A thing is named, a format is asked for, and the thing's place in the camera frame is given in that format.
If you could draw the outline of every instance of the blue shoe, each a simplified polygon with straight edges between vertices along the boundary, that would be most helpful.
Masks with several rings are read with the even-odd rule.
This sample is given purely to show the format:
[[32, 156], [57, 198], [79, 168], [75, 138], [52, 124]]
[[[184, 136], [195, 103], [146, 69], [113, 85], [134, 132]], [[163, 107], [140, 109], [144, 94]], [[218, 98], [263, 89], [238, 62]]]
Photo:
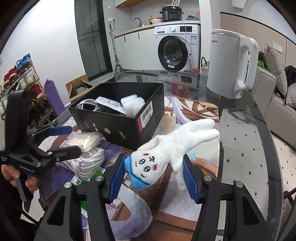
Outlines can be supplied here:
[[22, 59], [18, 60], [15, 65], [17, 67], [17, 72], [19, 72], [22, 69]]
[[28, 63], [32, 63], [31, 55], [28, 53], [22, 58], [22, 68], [25, 67]]

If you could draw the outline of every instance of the bowl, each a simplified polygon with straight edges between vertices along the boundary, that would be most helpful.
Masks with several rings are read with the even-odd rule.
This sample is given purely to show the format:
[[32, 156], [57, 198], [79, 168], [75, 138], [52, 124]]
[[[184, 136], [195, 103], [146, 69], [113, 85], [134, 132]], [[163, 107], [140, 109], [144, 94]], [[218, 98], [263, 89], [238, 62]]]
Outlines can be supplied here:
[[162, 23], [163, 22], [162, 19], [157, 19], [157, 18], [156, 19], [152, 19], [151, 21], [152, 21], [153, 24], [157, 24], [157, 23]]

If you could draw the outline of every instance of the metal screw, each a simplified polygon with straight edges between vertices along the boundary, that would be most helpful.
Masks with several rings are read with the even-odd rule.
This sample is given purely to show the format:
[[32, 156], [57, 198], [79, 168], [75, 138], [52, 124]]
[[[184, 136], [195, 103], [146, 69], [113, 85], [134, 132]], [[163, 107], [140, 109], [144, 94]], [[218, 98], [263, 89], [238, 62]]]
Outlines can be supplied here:
[[96, 176], [95, 177], [95, 180], [97, 181], [97, 182], [100, 182], [100, 181], [102, 181], [104, 178], [103, 178], [103, 176]]
[[204, 179], [207, 181], [207, 182], [210, 182], [213, 178], [209, 175], [205, 175], [204, 176]]
[[70, 186], [72, 186], [72, 183], [71, 182], [67, 182], [67, 183], [64, 184], [64, 187], [65, 188], [69, 188]]
[[239, 188], [242, 188], [244, 186], [242, 182], [236, 182], [235, 185]]

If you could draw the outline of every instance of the blue gripper pad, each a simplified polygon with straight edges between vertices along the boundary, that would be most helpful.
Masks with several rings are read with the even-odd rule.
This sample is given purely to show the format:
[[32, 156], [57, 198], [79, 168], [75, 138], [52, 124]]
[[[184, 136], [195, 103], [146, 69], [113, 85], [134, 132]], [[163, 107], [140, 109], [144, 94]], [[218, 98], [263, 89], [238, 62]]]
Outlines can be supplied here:
[[72, 132], [72, 127], [70, 126], [61, 126], [61, 127], [52, 127], [48, 129], [47, 134], [50, 136], [59, 136], [70, 134]]
[[125, 170], [124, 170], [124, 159], [127, 158], [126, 155], [123, 156], [123, 158], [120, 161], [120, 164], [118, 165], [118, 168], [116, 170], [116, 173], [110, 183], [110, 193], [108, 196], [108, 200], [112, 203], [114, 201], [114, 199], [117, 198], [123, 178], [124, 178], [124, 174], [125, 174]]
[[186, 184], [186, 187], [188, 189], [188, 193], [190, 195], [190, 198], [195, 201], [195, 203], [199, 203], [199, 195], [197, 191], [197, 183], [189, 169], [188, 164], [183, 159], [183, 174], [184, 174], [184, 181]]

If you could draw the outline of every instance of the black box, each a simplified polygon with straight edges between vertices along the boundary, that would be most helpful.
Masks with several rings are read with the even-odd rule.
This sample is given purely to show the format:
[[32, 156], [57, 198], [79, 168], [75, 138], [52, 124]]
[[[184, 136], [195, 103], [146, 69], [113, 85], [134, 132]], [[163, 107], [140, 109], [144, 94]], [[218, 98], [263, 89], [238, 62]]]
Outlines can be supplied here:
[[[145, 100], [145, 105], [135, 118], [123, 114], [76, 109], [77, 104], [85, 99], [95, 100], [102, 96], [120, 102], [121, 98], [132, 94], [137, 94]], [[164, 114], [163, 84], [103, 83], [75, 101], [69, 110], [81, 131], [101, 132], [107, 141], [137, 150], [138, 147], [151, 140]]]

